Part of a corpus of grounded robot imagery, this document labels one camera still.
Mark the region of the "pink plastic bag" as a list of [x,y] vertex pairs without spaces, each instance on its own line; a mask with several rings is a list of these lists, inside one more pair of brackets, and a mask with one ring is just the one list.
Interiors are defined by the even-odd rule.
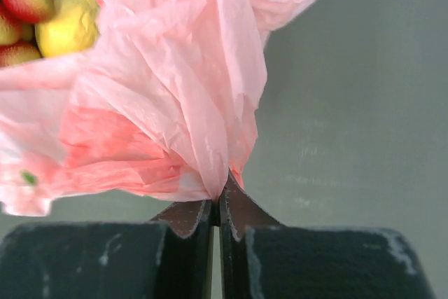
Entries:
[[315,0],[98,0],[81,53],[1,71],[1,208],[123,190],[215,200],[258,133],[264,47]]

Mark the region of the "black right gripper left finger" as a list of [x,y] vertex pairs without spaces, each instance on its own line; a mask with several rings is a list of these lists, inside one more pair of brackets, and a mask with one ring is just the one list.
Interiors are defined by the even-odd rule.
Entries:
[[25,223],[1,241],[2,298],[208,298],[212,203],[144,222]]

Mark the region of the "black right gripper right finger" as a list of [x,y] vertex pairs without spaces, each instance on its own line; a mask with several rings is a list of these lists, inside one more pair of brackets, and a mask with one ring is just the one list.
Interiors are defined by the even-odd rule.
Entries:
[[287,226],[227,179],[218,202],[224,298],[435,297],[399,232]]

